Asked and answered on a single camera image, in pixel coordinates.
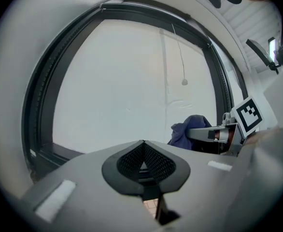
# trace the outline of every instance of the black mesh panel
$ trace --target black mesh panel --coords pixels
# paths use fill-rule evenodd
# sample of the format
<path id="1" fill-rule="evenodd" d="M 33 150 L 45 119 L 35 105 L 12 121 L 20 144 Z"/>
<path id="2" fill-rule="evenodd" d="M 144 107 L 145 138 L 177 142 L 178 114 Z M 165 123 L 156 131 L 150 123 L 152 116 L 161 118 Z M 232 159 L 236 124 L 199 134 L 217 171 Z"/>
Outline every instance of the black mesh panel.
<path id="1" fill-rule="evenodd" d="M 145 145 L 145 163 L 156 182 L 170 176 L 176 169 L 176 164 L 160 152 Z"/>
<path id="2" fill-rule="evenodd" d="M 140 171 L 142 163 L 143 145 L 140 145 L 122 156 L 117 163 L 117 168 L 119 172 L 125 177 L 133 181 L 138 181 L 138 173 Z"/>

